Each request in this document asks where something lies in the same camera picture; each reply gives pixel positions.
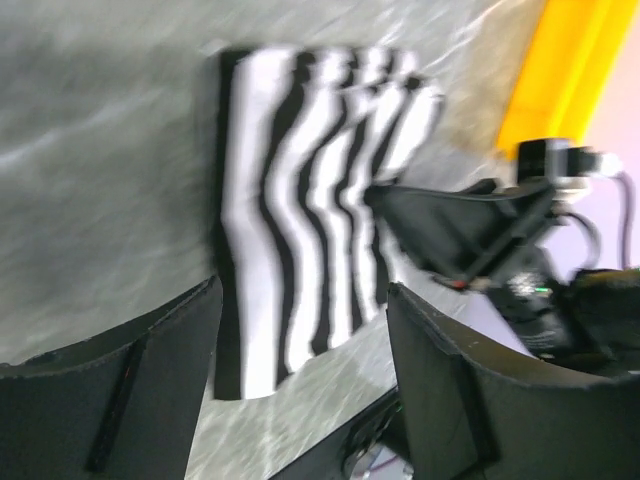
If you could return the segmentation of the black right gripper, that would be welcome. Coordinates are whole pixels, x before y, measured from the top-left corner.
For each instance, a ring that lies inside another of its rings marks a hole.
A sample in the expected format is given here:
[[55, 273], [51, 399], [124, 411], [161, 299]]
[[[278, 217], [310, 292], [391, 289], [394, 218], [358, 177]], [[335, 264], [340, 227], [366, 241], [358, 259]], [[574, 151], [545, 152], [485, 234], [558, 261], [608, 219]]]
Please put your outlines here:
[[542, 360], [604, 360], [602, 340], [569, 309], [546, 251], [536, 245], [556, 225], [550, 182], [499, 189], [494, 179], [445, 192], [374, 185], [367, 205], [420, 270], [456, 290], [483, 293], [529, 353]]

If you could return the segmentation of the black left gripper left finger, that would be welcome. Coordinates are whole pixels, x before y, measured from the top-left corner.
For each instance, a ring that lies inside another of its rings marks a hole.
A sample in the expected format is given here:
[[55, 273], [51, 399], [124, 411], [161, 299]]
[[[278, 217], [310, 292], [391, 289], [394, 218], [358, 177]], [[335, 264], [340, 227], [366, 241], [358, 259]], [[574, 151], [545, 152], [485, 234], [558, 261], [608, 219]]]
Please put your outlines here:
[[5, 479], [181, 479], [222, 288], [209, 278], [101, 334], [1, 368]]

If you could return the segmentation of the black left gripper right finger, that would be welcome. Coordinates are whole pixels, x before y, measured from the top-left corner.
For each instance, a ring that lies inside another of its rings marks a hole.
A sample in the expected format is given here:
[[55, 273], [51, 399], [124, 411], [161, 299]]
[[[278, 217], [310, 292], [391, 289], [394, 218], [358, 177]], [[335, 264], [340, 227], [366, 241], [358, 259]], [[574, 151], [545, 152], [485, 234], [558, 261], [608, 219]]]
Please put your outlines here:
[[401, 284], [387, 325], [418, 479], [635, 479], [639, 380], [512, 350]]

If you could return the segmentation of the black white striped top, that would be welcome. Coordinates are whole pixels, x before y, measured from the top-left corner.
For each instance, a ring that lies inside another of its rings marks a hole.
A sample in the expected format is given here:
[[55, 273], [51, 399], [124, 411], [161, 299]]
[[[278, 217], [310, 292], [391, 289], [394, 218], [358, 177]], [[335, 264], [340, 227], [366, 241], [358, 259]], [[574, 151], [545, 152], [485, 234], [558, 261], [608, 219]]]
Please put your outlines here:
[[396, 272], [365, 194], [402, 178], [444, 96], [415, 51], [388, 47], [228, 48], [218, 72], [212, 389], [252, 400], [386, 305]]

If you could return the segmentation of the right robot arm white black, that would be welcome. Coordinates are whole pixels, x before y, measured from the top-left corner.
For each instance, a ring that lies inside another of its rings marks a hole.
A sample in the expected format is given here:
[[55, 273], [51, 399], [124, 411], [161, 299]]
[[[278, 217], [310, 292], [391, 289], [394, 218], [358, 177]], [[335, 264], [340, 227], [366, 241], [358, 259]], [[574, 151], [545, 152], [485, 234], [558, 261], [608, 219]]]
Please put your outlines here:
[[555, 276], [537, 246], [570, 211], [542, 178], [500, 190], [483, 179], [458, 192], [374, 185], [365, 201], [400, 250], [439, 284], [484, 294], [528, 350], [601, 375], [639, 369], [639, 272], [582, 267]]

